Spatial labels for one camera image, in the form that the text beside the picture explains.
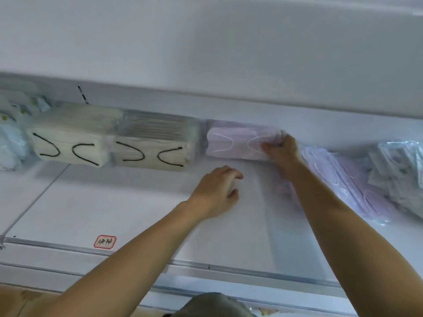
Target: hand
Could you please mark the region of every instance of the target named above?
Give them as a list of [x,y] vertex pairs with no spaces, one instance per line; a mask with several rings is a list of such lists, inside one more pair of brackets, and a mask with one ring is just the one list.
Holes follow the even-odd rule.
[[200,219],[216,217],[229,211],[239,200],[238,189],[235,189],[228,196],[232,182],[235,179],[243,179],[244,175],[229,166],[216,168],[201,179],[197,188],[187,201],[189,207]]
[[282,171],[282,175],[291,180],[298,166],[303,166],[304,160],[298,149],[297,141],[289,134],[283,140],[281,147],[269,143],[262,144],[263,151],[273,160]]

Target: red-bordered label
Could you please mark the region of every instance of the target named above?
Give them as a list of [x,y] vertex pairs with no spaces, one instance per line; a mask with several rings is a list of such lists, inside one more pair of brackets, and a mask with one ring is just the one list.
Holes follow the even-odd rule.
[[101,234],[97,237],[96,242],[94,243],[94,248],[102,249],[112,249],[116,242],[116,236],[107,236],[106,234]]

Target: left hand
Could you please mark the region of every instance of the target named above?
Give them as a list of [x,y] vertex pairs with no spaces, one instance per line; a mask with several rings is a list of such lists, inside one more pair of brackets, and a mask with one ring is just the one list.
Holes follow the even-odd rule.
[[244,175],[239,170],[229,166],[216,168],[201,179],[187,204],[195,209],[194,211],[201,216],[201,219],[225,213],[239,200],[238,189],[228,195],[232,182],[243,178]]

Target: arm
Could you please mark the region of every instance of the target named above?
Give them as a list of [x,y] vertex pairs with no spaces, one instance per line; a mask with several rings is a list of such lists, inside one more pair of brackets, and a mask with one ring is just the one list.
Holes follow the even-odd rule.
[[206,218],[232,208],[243,175],[228,166],[203,177],[192,196],[132,239],[63,293],[45,317],[127,317],[150,290],[188,234]]
[[423,281],[404,257],[302,162],[294,138],[263,150],[292,182],[336,278],[357,314],[423,316]]

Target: face mask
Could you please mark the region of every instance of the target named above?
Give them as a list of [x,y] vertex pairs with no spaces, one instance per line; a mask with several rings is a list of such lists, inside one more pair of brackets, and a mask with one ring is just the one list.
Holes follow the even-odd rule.
[[121,116],[119,109],[63,103],[40,114],[26,132],[43,160],[99,168],[110,159],[106,134]]
[[201,132],[194,118],[127,111],[111,150],[120,166],[182,171],[200,153]]
[[259,126],[244,126],[234,122],[215,122],[207,133],[206,154],[218,158],[268,160],[261,144],[280,144],[280,130]]
[[[385,224],[395,217],[394,205],[384,197],[381,189],[367,183],[366,170],[352,159],[322,148],[303,147],[301,153],[310,170],[360,217],[379,224]],[[288,192],[293,202],[300,206],[290,182],[283,181],[278,188]]]

